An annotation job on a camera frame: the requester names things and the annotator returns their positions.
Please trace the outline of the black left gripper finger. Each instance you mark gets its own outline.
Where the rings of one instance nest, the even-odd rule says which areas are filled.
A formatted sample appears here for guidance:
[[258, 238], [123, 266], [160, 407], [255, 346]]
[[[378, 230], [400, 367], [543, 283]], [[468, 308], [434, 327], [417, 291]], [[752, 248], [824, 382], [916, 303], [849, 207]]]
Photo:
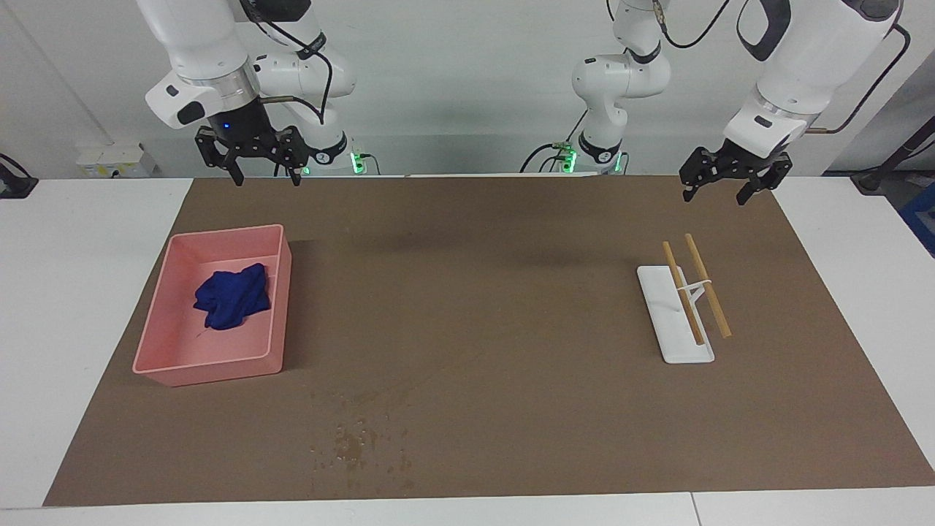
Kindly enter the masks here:
[[747, 183], [736, 194], [737, 204], [744, 206], [755, 194], [776, 189], [791, 169], [792, 164], [772, 164], [761, 172], [749, 170]]
[[682, 182], [682, 199], [690, 202], [714, 176], [714, 154], [706, 148], [695, 148], [679, 170]]

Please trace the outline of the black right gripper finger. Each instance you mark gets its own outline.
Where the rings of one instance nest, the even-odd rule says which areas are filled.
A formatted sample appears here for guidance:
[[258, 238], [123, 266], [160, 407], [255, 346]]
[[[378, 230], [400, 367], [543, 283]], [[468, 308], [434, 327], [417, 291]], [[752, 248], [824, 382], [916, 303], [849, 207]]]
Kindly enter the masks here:
[[287, 126], [274, 133], [274, 139], [272, 160], [285, 171], [293, 186], [300, 186], [310, 158], [304, 137], [296, 126]]
[[242, 153], [240, 145], [228, 145], [209, 126], [198, 127], [194, 140], [207, 167], [222, 169], [233, 180], [235, 186], [243, 186], [245, 176], [238, 166], [238, 159]]

